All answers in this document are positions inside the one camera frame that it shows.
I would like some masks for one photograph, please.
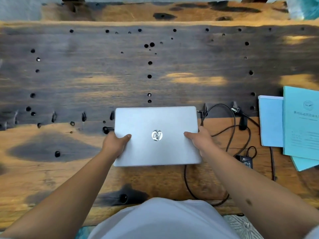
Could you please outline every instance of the white shirt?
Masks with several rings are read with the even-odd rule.
[[[319,237],[319,227],[305,239]],[[201,200],[152,198],[125,208],[100,223],[88,239],[218,238],[240,239],[222,216]]]

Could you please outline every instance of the laptop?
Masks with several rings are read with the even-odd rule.
[[[115,167],[196,164],[202,159],[184,132],[198,132],[194,106],[117,108],[114,132],[132,134]]]

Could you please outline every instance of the hp logo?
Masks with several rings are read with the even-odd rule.
[[[162,137],[163,137],[163,134],[160,130],[154,130],[152,132],[152,138],[154,141],[159,141],[162,139]]]

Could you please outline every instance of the hand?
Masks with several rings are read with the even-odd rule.
[[[131,139],[131,136],[131,134],[127,134],[122,138],[118,138],[114,132],[109,132],[103,141],[101,152],[111,154],[114,159],[117,158],[123,152],[124,147]]]
[[[199,149],[200,155],[205,157],[207,149],[217,146],[214,144],[212,137],[206,128],[199,126],[198,129],[198,133],[184,132],[184,136],[191,139],[195,147]]]

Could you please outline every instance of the left hand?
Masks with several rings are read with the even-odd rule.
[[[111,154],[114,159],[121,155],[125,145],[131,139],[131,134],[127,134],[122,138],[118,138],[114,132],[109,132],[103,141],[102,153]]]

